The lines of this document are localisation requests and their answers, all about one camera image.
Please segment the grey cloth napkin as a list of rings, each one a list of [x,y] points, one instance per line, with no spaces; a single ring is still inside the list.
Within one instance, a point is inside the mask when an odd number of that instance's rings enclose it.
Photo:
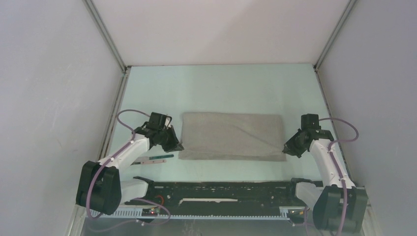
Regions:
[[[280,115],[184,113],[179,159],[284,162],[284,135]]]

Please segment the right white base arm link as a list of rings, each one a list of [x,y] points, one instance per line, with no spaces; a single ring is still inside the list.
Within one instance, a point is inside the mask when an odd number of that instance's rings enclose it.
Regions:
[[[324,188],[317,187],[312,180],[304,178],[292,178],[290,184],[291,195],[313,210]]]

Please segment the left white base arm link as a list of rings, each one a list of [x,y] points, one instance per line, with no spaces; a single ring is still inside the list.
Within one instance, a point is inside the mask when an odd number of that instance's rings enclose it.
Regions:
[[[120,203],[129,202],[136,198],[144,197],[153,180],[144,177],[134,177],[130,180],[121,181],[121,201]]]

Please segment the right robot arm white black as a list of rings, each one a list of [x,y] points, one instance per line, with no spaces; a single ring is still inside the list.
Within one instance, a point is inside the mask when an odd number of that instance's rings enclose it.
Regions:
[[[293,178],[294,187],[286,192],[288,203],[298,206],[304,202],[312,212],[317,230],[329,231],[336,236],[360,232],[368,196],[350,179],[337,156],[335,146],[341,141],[334,139],[329,130],[321,128],[322,119],[317,114],[305,114],[300,119],[300,128],[284,144],[282,152],[298,158],[309,152],[320,172],[323,188],[312,181]]]

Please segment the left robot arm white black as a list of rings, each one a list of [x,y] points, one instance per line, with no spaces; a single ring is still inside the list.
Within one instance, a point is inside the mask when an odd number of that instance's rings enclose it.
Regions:
[[[172,117],[152,112],[146,115],[148,120],[143,125],[126,127],[131,136],[116,152],[97,161],[86,162],[81,171],[76,194],[76,204],[85,207],[89,218],[94,219],[92,211],[101,215],[111,215],[120,204],[138,199],[142,204],[149,205],[155,200],[155,191],[149,188],[149,182],[140,178],[122,181],[121,172],[130,167],[138,157],[160,146],[166,152],[182,151],[183,145],[178,140]]]

